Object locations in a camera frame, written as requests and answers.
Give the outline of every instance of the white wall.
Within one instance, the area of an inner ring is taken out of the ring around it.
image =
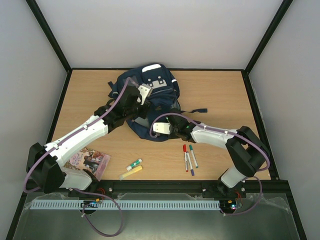
[[[280,177],[289,180],[308,239],[319,239],[318,0],[295,0],[250,74]]]
[[[66,72],[26,1],[0,3],[0,239],[22,194],[29,147],[45,143]]]
[[[37,0],[72,67],[243,69],[282,0]]]

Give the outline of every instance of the cable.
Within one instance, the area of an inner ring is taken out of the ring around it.
[[[87,128],[88,128],[88,127],[91,127],[93,124],[95,124],[96,122],[98,122],[99,120],[101,120],[102,118],[104,118],[105,116],[107,116],[107,115],[111,112],[111,110],[114,109],[114,107],[117,105],[117,103],[118,103],[119,100],[121,99],[122,95],[124,94],[125,89],[126,89],[128,83],[129,83],[129,81],[132,82],[133,80],[132,80],[130,77],[128,77],[128,78],[125,80],[125,83],[124,83],[124,85],[123,85],[123,88],[122,88],[121,92],[119,93],[118,97],[116,98],[116,100],[114,101],[113,105],[112,105],[104,114],[102,114],[99,118],[97,118],[97,119],[94,120],[93,122],[89,123],[89,124],[87,125]],[[58,145],[58,146],[61,146],[61,145],[62,145],[63,143],[65,143],[67,140],[69,140],[70,138],[74,137],[75,135],[77,135],[78,133],[82,132],[83,130],[85,130],[84,127],[82,127],[82,128],[80,128],[80,129],[78,129],[77,131],[71,133],[70,135],[68,135],[67,137],[65,137],[63,140],[61,140],[57,145]],[[32,192],[35,192],[35,191],[37,191],[37,190],[40,189],[40,187],[37,186],[37,187],[34,188],[34,189],[28,190],[28,189],[27,189],[28,179],[30,178],[31,174],[32,174],[33,171],[36,169],[36,167],[41,163],[41,161],[42,161],[43,159],[45,159],[46,156],[48,156],[48,155],[49,155],[52,151],[54,151],[54,150],[56,150],[56,148],[54,148],[54,147],[51,148],[50,150],[48,150],[48,151],[47,151],[45,154],[43,154],[43,155],[33,164],[33,166],[30,168],[30,170],[29,170],[28,173],[26,174],[25,179],[24,179],[24,182],[23,182],[23,191],[24,191],[25,193],[27,193],[27,194],[28,194],[28,193],[32,193]]]
[[[189,122],[195,124],[196,126],[198,126],[199,128],[202,128],[202,129],[204,129],[204,130],[210,130],[210,131],[213,131],[213,132],[223,133],[223,134],[224,134],[225,131],[226,131],[226,130],[224,130],[224,129],[219,129],[219,128],[216,128],[216,127],[213,127],[213,126],[203,126],[203,125],[195,122],[194,120],[192,120],[190,117],[184,116],[184,115],[182,115],[182,114],[180,114],[180,113],[169,112],[169,113],[164,113],[164,114],[158,116],[158,117],[153,121],[153,123],[151,124],[150,131],[149,131],[149,135],[150,135],[152,138],[156,138],[157,136],[159,136],[158,134],[152,135],[152,129],[153,129],[153,125],[155,124],[155,122],[158,121],[160,118],[163,118],[163,117],[165,117],[165,116],[170,116],[170,115],[175,115],[175,116],[182,117],[182,118],[188,120]],[[258,150],[258,151],[262,154],[262,156],[265,158],[265,161],[266,161],[266,167],[259,169],[257,172],[262,172],[262,171],[264,171],[264,170],[267,170],[267,169],[270,167],[269,158],[268,158],[267,154],[266,154],[263,150],[260,149],[260,147],[258,147],[258,146],[257,146],[256,144],[254,144],[252,141],[246,139],[245,137],[243,137],[243,136],[241,136],[241,135],[239,135],[239,134],[237,134],[237,133],[234,133],[234,132],[231,132],[231,131],[228,131],[227,133],[230,134],[230,135],[233,135],[233,136],[235,136],[235,137],[237,137],[237,138],[239,138],[239,139],[241,139],[241,140],[243,140],[243,141],[245,141],[247,144],[251,145],[252,147],[254,147],[256,150]]]
[[[242,211],[242,212],[224,213],[224,211],[222,211],[222,209],[220,209],[220,212],[223,213],[224,216],[237,216],[237,215],[241,215],[241,214],[246,214],[246,213],[252,211],[258,205],[258,203],[260,202],[261,197],[262,197],[262,183],[261,183],[260,179],[257,176],[253,176],[253,178],[257,179],[258,182],[259,182],[259,185],[260,185],[260,192],[259,192],[259,196],[258,196],[257,201],[253,204],[252,207],[250,207],[249,209],[247,209],[245,211]]]
[[[106,234],[106,233],[103,233],[101,231],[99,231],[93,224],[92,222],[89,220],[89,218],[87,217],[87,215],[85,214],[85,209],[86,207],[89,205],[89,204],[86,204],[83,206],[83,209],[82,209],[82,216],[86,219],[86,221],[89,223],[90,227],[97,233],[97,234],[100,234],[101,236],[103,237],[115,237],[117,235],[119,235],[122,231],[122,228],[124,226],[124,215],[123,215],[123,212],[119,206],[119,204],[114,200],[112,199],[111,197],[107,196],[107,195],[104,195],[104,194],[100,194],[100,193],[94,193],[94,192],[87,192],[87,191],[82,191],[82,190],[79,190],[77,188],[73,188],[73,190],[81,193],[81,194],[86,194],[86,195],[93,195],[93,196],[100,196],[100,197],[103,197],[103,198],[106,198],[106,199],[109,199],[111,200],[115,205],[116,207],[119,209],[119,213],[120,213],[120,217],[121,217],[121,224],[120,224],[120,227],[118,229],[118,231],[116,231],[116,233],[114,234]]]

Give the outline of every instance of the navy blue backpack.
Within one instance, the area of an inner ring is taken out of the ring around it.
[[[180,104],[178,102],[180,89],[175,77],[163,64],[154,63],[133,68],[121,74],[115,84],[112,82],[108,83],[112,88],[112,91],[108,95],[110,98],[117,98],[128,77],[132,78],[139,85],[147,84],[153,88],[151,95],[147,98],[151,102],[151,108],[147,113],[146,119],[140,117],[128,119],[126,122],[129,127],[141,139],[163,142],[172,138],[172,136],[164,134],[157,138],[152,138],[149,135],[149,131],[152,122],[161,114],[169,113],[171,109],[178,109],[180,111]],[[196,109],[192,111],[192,113],[194,112],[206,113],[207,109]],[[165,118],[161,118],[159,122],[167,121]]]

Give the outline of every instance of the wooden table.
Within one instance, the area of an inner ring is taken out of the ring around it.
[[[106,104],[109,81],[113,83],[123,70],[74,70],[63,101],[52,140],[56,140],[84,123],[94,111]],[[257,129],[240,71],[172,71],[180,87],[179,103],[185,111],[208,108],[208,113],[186,114],[209,126]],[[193,144],[199,168],[195,176],[185,170],[183,144],[180,139],[152,142],[140,139],[125,123],[101,137],[89,148],[111,155],[104,180],[118,180],[126,166],[141,158],[143,170],[126,180],[216,180],[233,166],[229,153],[208,144]],[[269,180],[269,172],[257,176]]]

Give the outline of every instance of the green marker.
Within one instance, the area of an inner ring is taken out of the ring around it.
[[[195,168],[197,169],[199,166],[198,166],[197,159],[196,159],[196,156],[195,156],[195,153],[194,153],[194,150],[193,150],[191,144],[189,145],[189,148],[190,148],[190,152],[192,154],[192,158],[193,158],[193,161],[194,161]]]
[[[140,163],[142,163],[142,159],[141,158],[139,158],[137,161],[134,161],[133,163],[131,163],[129,166],[126,167],[126,169],[128,171],[130,171],[131,169],[133,169],[136,166],[138,166]]]

